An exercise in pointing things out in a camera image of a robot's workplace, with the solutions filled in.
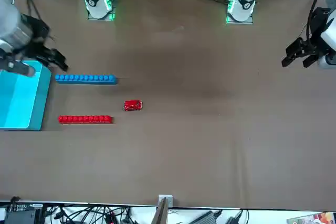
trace blue tray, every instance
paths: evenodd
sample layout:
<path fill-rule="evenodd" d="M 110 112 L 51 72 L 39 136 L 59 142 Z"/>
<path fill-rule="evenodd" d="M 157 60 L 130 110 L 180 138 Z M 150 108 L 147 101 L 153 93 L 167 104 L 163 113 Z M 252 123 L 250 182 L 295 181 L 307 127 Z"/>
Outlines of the blue tray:
<path fill-rule="evenodd" d="M 33 77 L 0 71 L 0 129 L 39 131 L 42 125 L 51 72 L 38 61 Z"/>

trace blue block row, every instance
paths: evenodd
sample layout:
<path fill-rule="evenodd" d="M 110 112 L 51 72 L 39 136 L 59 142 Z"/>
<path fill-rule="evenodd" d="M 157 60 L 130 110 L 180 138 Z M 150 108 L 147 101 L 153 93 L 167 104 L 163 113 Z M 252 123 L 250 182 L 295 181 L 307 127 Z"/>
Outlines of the blue block row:
<path fill-rule="evenodd" d="M 118 82 L 111 74 L 57 74 L 55 80 L 62 84 L 116 85 Z"/>

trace brown table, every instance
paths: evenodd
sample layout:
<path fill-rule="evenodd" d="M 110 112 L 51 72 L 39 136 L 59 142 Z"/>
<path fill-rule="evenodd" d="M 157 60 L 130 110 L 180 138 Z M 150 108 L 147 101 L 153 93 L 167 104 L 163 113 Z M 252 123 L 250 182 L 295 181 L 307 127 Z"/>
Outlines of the brown table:
<path fill-rule="evenodd" d="M 336 209 L 336 71 L 281 67 L 312 0 L 258 0 L 253 25 L 225 25 L 208 0 L 119 0 L 110 23 L 85 20 L 81 0 L 35 2 L 69 73 L 120 84 L 52 81 L 43 131 L 0 132 L 1 198 Z"/>

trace red block row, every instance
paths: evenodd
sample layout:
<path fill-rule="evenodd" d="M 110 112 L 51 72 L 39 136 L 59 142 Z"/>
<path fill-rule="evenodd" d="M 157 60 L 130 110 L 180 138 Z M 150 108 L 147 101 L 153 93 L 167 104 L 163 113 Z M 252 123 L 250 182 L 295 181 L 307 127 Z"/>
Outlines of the red block row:
<path fill-rule="evenodd" d="M 60 124 L 110 124 L 113 117 L 109 115 L 60 115 Z"/>

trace toy car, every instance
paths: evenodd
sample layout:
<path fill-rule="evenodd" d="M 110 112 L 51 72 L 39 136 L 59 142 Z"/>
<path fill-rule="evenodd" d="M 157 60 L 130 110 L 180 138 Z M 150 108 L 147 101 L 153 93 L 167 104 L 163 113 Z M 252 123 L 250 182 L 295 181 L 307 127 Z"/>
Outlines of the toy car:
<path fill-rule="evenodd" d="M 142 101 L 140 100 L 124 101 L 125 111 L 141 110 L 141 109 L 142 109 Z"/>

